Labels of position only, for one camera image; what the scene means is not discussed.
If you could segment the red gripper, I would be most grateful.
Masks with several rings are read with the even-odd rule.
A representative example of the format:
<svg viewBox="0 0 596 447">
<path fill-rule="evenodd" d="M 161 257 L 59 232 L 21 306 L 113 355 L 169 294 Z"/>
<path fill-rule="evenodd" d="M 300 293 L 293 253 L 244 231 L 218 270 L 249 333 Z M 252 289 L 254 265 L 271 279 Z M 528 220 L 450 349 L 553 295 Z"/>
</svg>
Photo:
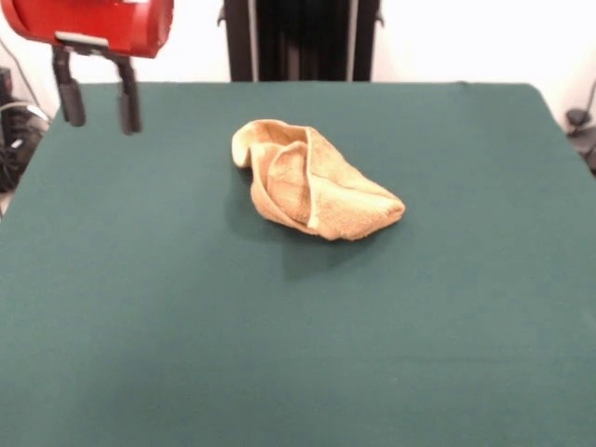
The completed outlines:
<svg viewBox="0 0 596 447">
<path fill-rule="evenodd" d="M 111 51 L 152 59 L 166 44 L 174 3 L 164 1 L 4 1 L 2 12 L 19 36 L 49 45 L 84 36 Z M 120 76 L 119 111 L 122 132 L 140 133 L 142 121 L 135 71 L 128 56 L 112 58 Z M 52 48 L 52 68 L 64 120 L 74 127 L 86 124 L 78 82 L 70 69 L 71 53 Z"/>
</svg>

